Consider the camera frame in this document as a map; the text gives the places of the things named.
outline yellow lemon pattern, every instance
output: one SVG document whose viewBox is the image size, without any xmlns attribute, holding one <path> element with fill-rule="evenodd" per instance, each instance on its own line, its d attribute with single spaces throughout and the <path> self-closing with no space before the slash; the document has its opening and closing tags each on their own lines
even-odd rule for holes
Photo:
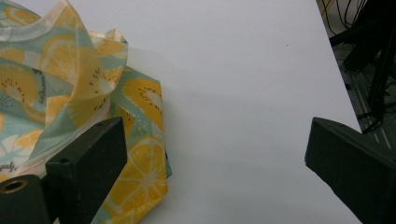
<svg viewBox="0 0 396 224">
<path fill-rule="evenodd" d="M 0 164 L 12 168 L 0 171 L 0 180 L 31 159 L 45 161 L 93 122 L 121 116 L 128 161 L 96 220 L 137 223 L 167 193 L 160 83 L 126 66 L 128 44 L 119 30 L 86 32 L 66 0 L 44 20 L 0 1 L 5 26 L 10 36 L 0 32 L 0 39 L 12 41 L 0 41 Z"/>
<path fill-rule="evenodd" d="M 76 84 L 78 77 L 78 56 L 76 39 L 72 35 L 59 35 L 44 46 L 40 67 L 42 71 Z"/>
<path fill-rule="evenodd" d="M 104 207 L 117 217 L 128 216 L 128 211 L 146 203 L 157 203 L 167 191 L 161 140 L 153 136 L 143 138 L 128 148 L 128 159 L 104 202 Z"/>
<path fill-rule="evenodd" d="M 15 7 L 6 7 L 6 15 L 11 21 L 15 21 L 19 25 L 28 25 L 39 19 L 39 17 L 31 11 Z"/>
<path fill-rule="evenodd" d="M 24 52 L 16 48 L 0 49 L 0 58 L 8 59 L 16 63 L 23 63 Z"/>
<path fill-rule="evenodd" d="M 40 136 L 42 132 L 42 129 L 35 129 L 25 133 L 15 142 L 15 145 L 18 147 L 34 147 L 38 140 L 38 136 Z"/>
</svg>

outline fabric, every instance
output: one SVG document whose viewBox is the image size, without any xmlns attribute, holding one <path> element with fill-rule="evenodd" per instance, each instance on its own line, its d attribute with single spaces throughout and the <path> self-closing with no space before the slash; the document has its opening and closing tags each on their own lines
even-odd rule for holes
<svg viewBox="0 0 396 224">
<path fill-rule="evenodd" d="M 124 121 L 128 161 L 94 223 L 136 223 L 167 192 L 160 83 L 126 66 L 119 30 L 88 32 L 61 0 L 47 16 L 0 1 L 0 181 L 44 164 L 103 119 Z"/>
</svg>

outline folded cloth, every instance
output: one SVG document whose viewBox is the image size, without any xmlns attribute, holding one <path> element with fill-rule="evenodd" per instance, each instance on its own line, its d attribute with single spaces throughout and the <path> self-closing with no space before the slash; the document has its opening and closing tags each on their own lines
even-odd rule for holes
<svg viewBox="0 0 396 224">
<path fill-rule="evenodd" d="M 139 221 L 162 200 L 171 173 L 160 83 L 126 66 L 119 30 L 88 32 L 66 0 L 43 18 L 0 0 L 0 27 L 0 181 L 45 175 L 45 161 L 120 116 L 128 162 L 93 222 Z"/>
</svg>

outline kiwi print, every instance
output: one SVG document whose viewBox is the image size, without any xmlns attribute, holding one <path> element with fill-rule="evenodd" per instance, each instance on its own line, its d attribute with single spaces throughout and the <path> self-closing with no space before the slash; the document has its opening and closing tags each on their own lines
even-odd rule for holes
<svg viewBox="0 0 396 224">
<path fill-rule="evenodd" d="M 121 116 L 122 116 L 122 121 L 123 121 L 123 125 L 124 125 L 124 130 L 125 130 L 125 137 L 129 137 L 129 133 L 131 132 L 132 129 L 132 125 L 134 124 L 134 117 L 131 116 L 130 113 L 128 113 L 126 110 L 124 109 L 120 109 L 121 110 Z"/>
<path fill-rule="evenodd" d="M 109 39 L 102 39 L 95 46 L 100 56 L 115 56 L 126 48 L 125 44 Z"/>
<path fill-rule="evenodd" d="M 84 125 L 104 105 L 107 96 L 114 90 L 120 79 L 118 76 L 106 76 L 99 60 L 94 56 L 95 49 L 76 48 L 81 63 L 77 69 L 76 86 L 71 94 L 66 110 L 77 127 Z"/>
<path fill-rule="evenodd" d="M 33 74 L 12 64 L 1 64 L 0 71 L 0 91 L 22 104 L 33 106 L 38 92 Z"/>
<path fill-rule="evenodd" d="M 163 100 L 159 83 L 131 78 L 123 84 L 122 94 L 163 131 Z"/>
<path fill-rule="evenodd" d="M 15 101 L 10 96 L 5 95 L 4 93 L 0 92 L 0 108 L 1 109 L 4 109 L 6 111 L 12 111 L 16 102 L 17 101 Z"/>
</svg>

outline lemon slice print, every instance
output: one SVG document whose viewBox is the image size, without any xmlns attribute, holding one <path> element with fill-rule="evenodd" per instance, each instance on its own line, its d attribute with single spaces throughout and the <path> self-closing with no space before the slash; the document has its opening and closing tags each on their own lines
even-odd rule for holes
<svg viewBox="0 0 396 224">
<path fill-rule="evenodd" d="M 39 69 L 71 84 L 76 84 L 78 55 L 75 37 L 57 35 L 50 39 L 43 48 Z"/>
<path fill-rule="evenodd" d="M 3 131 L 4 126 L 4 114 L 0 113 L 0 133 Z"/>
<path fill-rule="evenodd" d="M 34 148 L 33 142 L 25 142 L 23 139 L 21 140 L 20 144 L 16 144 L 19 139 L 21 139 L 21 136 L 18 134 L 13 134 L 3 139 L 0 143 L 0 161 L 6 162 L 8 164 L 12 162 L 15 169 L 17 169 L 20 164 L 26 162 L 29 159 L 29 156 L 31 155 Z"/>
<path fill-rule="evenodd" d="M 20 10 L 15 7 L 6 7 L 6 16 L 20 25 L 32 24 L 40 19 L 39 16 L 27 10 Z"/>
<path fill-rule="evenodd" d="M 104 203 L 113 215 L 149 206 L 167 192 L 163 142 L 147 136 L 128 148 L 128 158 Z"/>
<path fill-rule="evenodd" d="M 135 224 L 138 223 L 152 208 L 155 207 L 161 200 L 162 197 L 151 200 L 143 205 L 140 205 L 134 209 L 131 209 L 122 214 L 117 214 L 110 220 L 107 220 L 105 223 L 129 223 Z"/>
<path fill-rule="evenodd" d="M 61 110 L 66 105 L 69 98 L 69 95 L 51 96 L 47 98 L 46 125 L 50 125 L 55 120 L 59 112 L 61 112 Z"/>
<path fill-rule="evenodd" d="M 163 99 L 160 84 L 148 79 L 131 78 L 123 84 L 122 94 L 163 131 Z"/>
<path fill-rule="evenodd" d="M 26 104 L 21 104 L 21 107 L 29 120 L 39 123 L 45 122 L 46 114 L 44 112 L 41 112 Z"/>
<path fill-rule="evenodd" d="M 64 11 L 58 17 L 54 25 L 71 30 L 75 30 L 77 28 L 83 28 L 84 26 L 77 12 L 70 6 L 64 9 Z"/>
<path fill-rule="evenodd" d="M 18 147 L 34 147 L 41 133 L 43 133 L 42 129 L 34 129 L 25 133 L 15 142 L 15 145 Z"/>
<path fill-rule="evenodd" d="M 24 53 L 20 49 L 16 49 L 16 48 L 0 49 L 0 58 L 5 58 L 16 63 L 22 63 L 23 57 L 24 57 Z"/>
<path fill-rule="evenodd" d="M 37 85 L 32 73 L 11 64 L 0 65 L 0 71 L 0 91 L 22 104 L 33 106 Z"/>
</svg>

